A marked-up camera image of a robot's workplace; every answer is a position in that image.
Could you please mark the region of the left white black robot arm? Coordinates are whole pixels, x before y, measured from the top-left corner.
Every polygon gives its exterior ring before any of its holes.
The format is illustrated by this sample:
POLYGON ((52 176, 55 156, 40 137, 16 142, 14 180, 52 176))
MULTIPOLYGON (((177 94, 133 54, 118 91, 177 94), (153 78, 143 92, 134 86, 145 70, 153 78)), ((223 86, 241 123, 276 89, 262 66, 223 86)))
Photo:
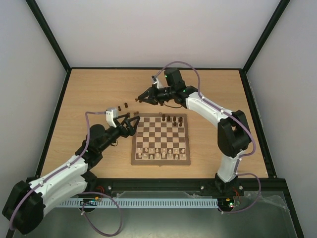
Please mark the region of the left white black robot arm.
POLYGON ((90 170, 118 138, 133 136, 140 121, 139 116, 119 116, 116 110, 107 110, 104 115, 109 127, 87 125, 81 147, 64 164, 43 177, 14 185, 2 210, 10 230, 28 234, 61 202, 77 194, 93 193, 97 178, 90 170))

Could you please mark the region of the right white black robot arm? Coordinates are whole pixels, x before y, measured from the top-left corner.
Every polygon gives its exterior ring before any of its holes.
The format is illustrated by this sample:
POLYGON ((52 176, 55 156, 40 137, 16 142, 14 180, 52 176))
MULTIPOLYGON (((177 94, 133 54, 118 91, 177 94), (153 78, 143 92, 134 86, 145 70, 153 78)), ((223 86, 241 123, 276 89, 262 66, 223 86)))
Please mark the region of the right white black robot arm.
POLYGON ((177 68, 164 71, 167 86, 163 87, 157 76, 153 84, 137 97, 139 102, 163 105, 173 100, 182 107, 192 110, 217 128, 217 145, 222 152, 220 167, 215 174, 215 187, 220 194, 227 194, 237 180, 237 168, 243 153, 252 142, 245 114, 225 109, 205 98, 194 86, 187 86, 177 68))

